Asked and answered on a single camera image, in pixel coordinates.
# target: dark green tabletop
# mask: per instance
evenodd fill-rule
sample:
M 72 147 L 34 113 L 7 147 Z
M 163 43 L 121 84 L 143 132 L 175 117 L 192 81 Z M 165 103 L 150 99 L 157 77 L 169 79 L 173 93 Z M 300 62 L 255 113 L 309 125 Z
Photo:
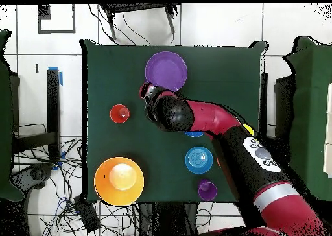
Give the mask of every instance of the dark green tabletop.
M 257 129 L 260 56 L 266 43 L 259 41 L 251 48 L 84 43 L 88 63 L 88 200 L 99 200 L 93 185 L 98 166 L 111 157 L 124 156 L 143 171 L 145 187 L 139 201 L 199 202 L 198 181 L 202 178 L 216 184 L 216 202 L 235 201 L 209 138 L 162 132 L 145 118 L 145 103 L 138 91 L 150 57 L 172 51 L 184 59 L 188 70 L 180 93 L 190 99 L 227 104 Z M 110 109 L 115 104 L 129 108 L 127 122 L 111 121 Z M 193 174 L 185 166 L 185 155 L 194 146 L 206 147 L 213 154 L 213 166 L 205 174 Z

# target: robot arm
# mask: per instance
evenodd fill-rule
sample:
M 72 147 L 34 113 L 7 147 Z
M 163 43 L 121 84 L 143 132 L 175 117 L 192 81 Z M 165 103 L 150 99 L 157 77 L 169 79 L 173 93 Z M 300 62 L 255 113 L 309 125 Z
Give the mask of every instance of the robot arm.
M 257 207 L 267 227 L 290 236 L 323 236 L 326 229 L 268 150 L 225 107 L 186 99 L 179 93 L 143 84 L 148 119 L 167 132 L 203 131 L 238 200 Z

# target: purple cup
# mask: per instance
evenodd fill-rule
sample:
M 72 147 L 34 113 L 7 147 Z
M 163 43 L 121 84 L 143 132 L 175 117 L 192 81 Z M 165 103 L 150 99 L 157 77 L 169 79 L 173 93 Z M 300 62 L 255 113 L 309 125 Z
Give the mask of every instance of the purple cup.
M 204 201 L 212 201 L 217 195 L 217 187 L 208 179 L 200 180 L 198 195 Z

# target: yellow object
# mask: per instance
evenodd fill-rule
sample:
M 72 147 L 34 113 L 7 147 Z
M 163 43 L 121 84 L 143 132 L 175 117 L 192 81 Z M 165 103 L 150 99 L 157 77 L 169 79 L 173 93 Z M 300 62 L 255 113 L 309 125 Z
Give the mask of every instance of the yellow object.
M 144 188 L 144 177 L 138 164 L 125 157 L 114 157 L 102 163 L 95 173 L 95 190 L 113 206 L 135 202 Z
M 254 136 L 255 132 L 250 126 L 248 126 L 247 124 L 244 124 L 243 126 L 249 131 L 250 134 Z

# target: blue cup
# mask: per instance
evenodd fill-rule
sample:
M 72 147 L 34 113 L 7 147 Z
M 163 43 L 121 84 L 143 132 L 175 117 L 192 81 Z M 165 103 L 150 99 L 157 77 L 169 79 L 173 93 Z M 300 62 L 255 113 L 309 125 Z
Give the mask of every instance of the blue cup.
M 204 134 L 204 132 L 201 132 L 201 131 L 195 131 L 195 132 L 185 131 L 184 133 L 186 133 L 189 137 L 193 137 L 193 138 L 200 137 Z
M 193 147 L 185 155 L 185 165 L 195 174 L 203 174 L 210 170 L 213 164 L 213 156 L 205 147 Z

